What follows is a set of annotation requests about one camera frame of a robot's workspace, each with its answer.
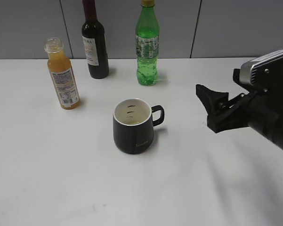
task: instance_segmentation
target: wall seam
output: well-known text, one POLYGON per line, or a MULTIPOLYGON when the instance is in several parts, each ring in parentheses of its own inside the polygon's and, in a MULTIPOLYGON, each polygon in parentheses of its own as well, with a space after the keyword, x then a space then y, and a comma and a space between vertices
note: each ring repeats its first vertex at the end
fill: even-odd
POLYGON ((202 6, 202 0, 200 0, 199 11, 198 11, 198 16, 197 16, 197 22, 196 22, 196 26, 195 26, 195 28, 194 28, 194 38, 193 38, 193 43, 192 43, 192 49, 191 49, 191 51, 190 51, 190 56, 189 56, 189 58, 192 58, 192 54, 193 54, 194 41, 195 41, 196 34, 197 34, 197 28, 198 28, 198 23, 199 23, 199 17, 200 17, 200 12, 201 12, 201 6, 202 6))
POLYGON ((65 20, 65 16, 64 16, 63 6, 62 6, 61 0, 59 0, 59 2, 60 2, 61 10, 62 10, 64 25, 65 25, 66 34, 67 34, 67 38, 68 38, 68 43, 69 43, 69 47, 70 47, 70 51, 71 51, 71 56, 72 56, 72 59, 73 59, 73 52, 72 52, 71 43, 70 43, 70 38, 69 38, 69 33, 68 33, 68 29, 67 29, 67 25, 66 25, 66 20, 65 20))

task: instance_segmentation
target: clear plastic bottle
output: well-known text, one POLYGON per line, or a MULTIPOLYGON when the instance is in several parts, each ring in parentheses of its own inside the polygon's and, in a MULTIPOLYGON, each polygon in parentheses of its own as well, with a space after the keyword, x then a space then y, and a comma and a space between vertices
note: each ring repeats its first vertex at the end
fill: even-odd
POLYGON ((80 104, 72 66, 64 53, 64 44, 60 38, 49 38, 45 42, 48 53, 48 69, 56 89, 57 97, 62 108, 74 109, 80 104))

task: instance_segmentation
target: green plastic bottle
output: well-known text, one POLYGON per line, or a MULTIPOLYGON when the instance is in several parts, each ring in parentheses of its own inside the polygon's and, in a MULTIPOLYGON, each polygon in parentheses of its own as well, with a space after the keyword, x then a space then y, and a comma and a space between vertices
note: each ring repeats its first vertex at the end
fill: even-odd
POLYGON ((142 11, 136 25, 137 79, 152 86, 157 81, 159 25, 154 13, 155 0, 142 0, 142 11))

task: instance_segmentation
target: bottle cap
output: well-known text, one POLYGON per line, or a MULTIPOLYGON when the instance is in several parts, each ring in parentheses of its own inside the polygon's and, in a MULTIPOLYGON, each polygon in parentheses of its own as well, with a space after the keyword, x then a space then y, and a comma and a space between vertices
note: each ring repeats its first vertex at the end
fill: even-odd
POLYGON ((141 5, 144 7, 153 7, 155 5, 155 0, 142 0, 141 5))

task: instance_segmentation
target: mug handle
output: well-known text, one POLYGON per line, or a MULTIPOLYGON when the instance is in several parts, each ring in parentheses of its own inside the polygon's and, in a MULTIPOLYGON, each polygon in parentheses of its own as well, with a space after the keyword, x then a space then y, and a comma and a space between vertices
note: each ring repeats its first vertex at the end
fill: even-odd
POLYGON ((153 121, 153 126, 158 126, 161 123, 163 123, 163 121, 164 121, 164 109, 163 109, 163 107, 161 107, 160 105, 152 107, 152 113, 154 113, 156 111, 161 111, 161 114, 160 114, 159 119, 153 121))

